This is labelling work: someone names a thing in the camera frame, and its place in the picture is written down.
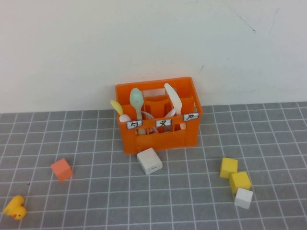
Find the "white cube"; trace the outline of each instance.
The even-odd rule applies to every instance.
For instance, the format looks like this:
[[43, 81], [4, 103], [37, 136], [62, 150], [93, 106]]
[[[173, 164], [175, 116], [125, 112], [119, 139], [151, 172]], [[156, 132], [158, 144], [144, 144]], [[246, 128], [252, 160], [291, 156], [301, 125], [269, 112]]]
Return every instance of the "white cube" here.
[[253, 192], [244, 188], [238, 188], [235, 198], [235, 205], [249, 209]]
[[136, 156], [146, 175], [162, 169], [162, 161], [155, 153], [153, 148], [144, 150], [143, 152], [138, 153]]

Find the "yellow duck toy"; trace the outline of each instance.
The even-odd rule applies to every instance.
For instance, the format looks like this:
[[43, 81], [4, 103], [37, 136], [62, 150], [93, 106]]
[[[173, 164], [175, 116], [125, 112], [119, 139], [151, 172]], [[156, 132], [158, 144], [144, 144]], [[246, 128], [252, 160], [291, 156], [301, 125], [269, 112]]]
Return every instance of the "yellow duck toy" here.
[[27, 213], [25, 208], [21, 206], [24, 198], [21, 195], [16, 195], [4, 209], [4, 214], [13, 216], [14, 219], [22, 219]]

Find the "spoon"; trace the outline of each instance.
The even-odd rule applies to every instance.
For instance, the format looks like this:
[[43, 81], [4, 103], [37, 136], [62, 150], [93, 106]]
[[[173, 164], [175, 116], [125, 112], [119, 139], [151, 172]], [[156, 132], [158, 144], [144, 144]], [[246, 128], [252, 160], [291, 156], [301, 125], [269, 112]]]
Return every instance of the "spoon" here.
[[[142, 106], [144, 104], [144, 98], [143, 98], [142, 92], [139, 89], [134, 88], [134, 89], [131, 90], [130, 104], [132, 105], [132, 107], [136, 111], [137, 119], [142, 120], [141, 109], [142, 109]], [[146, 134], [146, 131], [145, 131], [144, 128], [139, 129], [139, 135], [141, 135], [141, 134]]]
[[127, 114], [122, 114], [119, 116], [120, 122], [129, 122], [131, 121], [131, 118]]
[[113, 106], [113, 108], [118, 112], [119, 115], [123, 115], [124, 111], [123, 108], [121, 107], [120, 103], [118, 103], [115, 100], [111, 100], [111, 105]]
[[168, 114], [165, 115], [165, 117], [169, 117], [169, 116], [174, 116], [176, 113], [176, 109], [172, 109], [171, 111], [168, 112]]
[[[164, 85], [164, 88], [166, 89], [166, 92], [168, 93], [169, 98], [171, 99], [171, 102], [173, 104], [173, 107], [176, 110], [177, 116], [181, 116], [181, 108], [182, 108], [182, 102], [181, 99], [179, 98], [178, 94], [176, 91], [171, 87], [168, 83]], [[187, 125], [182, 123], [180, 124], [181, 129], [186, 129]]]
[[[147, 119], [154, 119], [154, 117], [153, 117], [150, 113], [148, 113], [148, 112], [141, 111], [141, 113], [146, 114]], [[155, 127], [149, 128], [149, 132], [151, 132], [152, 130], [153, 130], [155, 133], [158, 133], [158, 132], [159, 132], [158, 129], [156, 129]]]

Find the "yellow cube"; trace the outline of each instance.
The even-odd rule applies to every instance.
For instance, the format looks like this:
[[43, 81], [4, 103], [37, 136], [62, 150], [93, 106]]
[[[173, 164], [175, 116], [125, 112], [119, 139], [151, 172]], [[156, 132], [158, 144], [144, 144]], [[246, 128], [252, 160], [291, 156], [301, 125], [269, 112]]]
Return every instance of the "yellow cube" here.
[[230, 174], [238, 172], [238, 160], [223, 157], [220, 177], [229, 178]]
[[251, 187], [247, 172], [232, 173], [229, 178], [229, 183], [231, 190], [234, 194], [236, 194], [238, 188], [244, 188], [249, 190]]

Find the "white wall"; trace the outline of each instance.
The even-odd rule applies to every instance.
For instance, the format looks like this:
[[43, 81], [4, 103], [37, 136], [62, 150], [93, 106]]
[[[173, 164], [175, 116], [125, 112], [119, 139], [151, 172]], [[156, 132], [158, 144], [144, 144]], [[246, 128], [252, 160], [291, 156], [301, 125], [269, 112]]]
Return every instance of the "white wall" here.
[[178, 76], [194, 78], [203, 105], [307, 101], [306, 9], [305, 0], [0, 0], [0, 112], [107, 109], [118, 83]]

